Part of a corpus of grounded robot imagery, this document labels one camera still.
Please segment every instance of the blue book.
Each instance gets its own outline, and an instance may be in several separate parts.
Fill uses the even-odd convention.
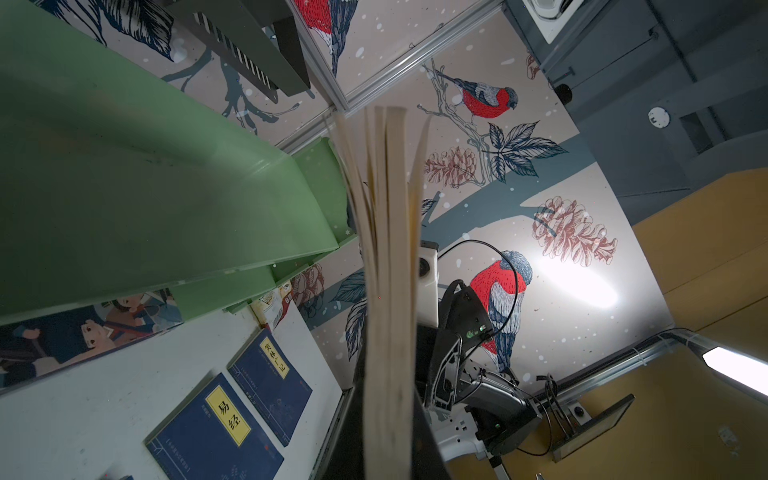
[[[312,389],[293,368],[269,330],[249,343],[229,368],[283,446],[288,446]]]
[[[272,480],[283,463],[223,374],[147,443],[170,480]]]

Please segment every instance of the yellow title label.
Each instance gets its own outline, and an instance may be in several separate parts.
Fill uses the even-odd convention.
[[[281,357],[275,349],[275,346],[272,345],[272,342],[270,342],[269,337],[261,341],[261,349],[264,351],[264,353],[266,353],[266,357],[270,359],[272,365],[275,366],[275,370],[277,370],[280,376],[286,378],[286,375],[288,375],[290,369],[288,368],[288,365],[286,365],[286,363],[283,361],[283,357]]]
[[[224,425],[224,429],[232,436],[232,440],[237,443],[238,447],[241,446],[243,440],[245,440],[250,433],[250,426],[245,423],[245,419],[240,412],[237,411],[237,408],[235,408],[230,397],[224,393],[221,385],[216,387],[213,392],[209,393],[208,396],[205,397],[205,401],[210,406],[210,409],[216,413],[216,417],[218,417],[221,425]]]

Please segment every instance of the bird illustration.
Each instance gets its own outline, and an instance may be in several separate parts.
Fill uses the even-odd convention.
[[[357,9],[357,0],[296,0],[306,26],[316,31],[328,45],[333,76],[346,45],[349,23]]]
[[[441,71],[435,70],[435,73],[462,90],[464,105],[473,117],[496,118],[510,108],[518,106],[518,94],[510,87],[492,87],[484,83],[449,77]]]
[[[515,337],[520,330],[520,311],[523,303],[525,289],[531,284],[533,270],[531,264],[519,252],[508,250],[503,252],[506,258],[512,262],[512,266],[518,275],[518,301],[512,317],[504,329],[496,334],[488,342],[483,343],[483,348],[494,358],[499,372],[509,368],[509,357],[512,355],[512,346]],[[494,330],[501,329],[509,315],[512,303],[515,301],[515,274],[512,272],[507,260],[497,260],[491,266],[475,275],[469,286],[478,294]]]

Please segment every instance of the orange wall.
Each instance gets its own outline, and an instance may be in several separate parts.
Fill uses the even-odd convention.
[[[768,359],[768,169],[728,175],[634,228],[678,326]],[[768,406],[716,379],[678,349],[582,398],[601,412],[637,397],[618,426],[557,464],[513,452],[511,476],[768,478]],[[718,435],[728,426],[739,448]],[[546,422],[524,447],[546,449]],[[449,463],[457,480],[495,478],[473,455]]]

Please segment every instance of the book cover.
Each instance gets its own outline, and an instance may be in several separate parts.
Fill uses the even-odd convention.
[[[283,446],[288,446],[312,389],[293,368],[269,330],[263,329],[229,368]]]
[[[0,390],[108,354],[183,322],[168,289],[0,326]]]
[[[147,442],[170,480],[271,480],[283,463],[222,373]]]

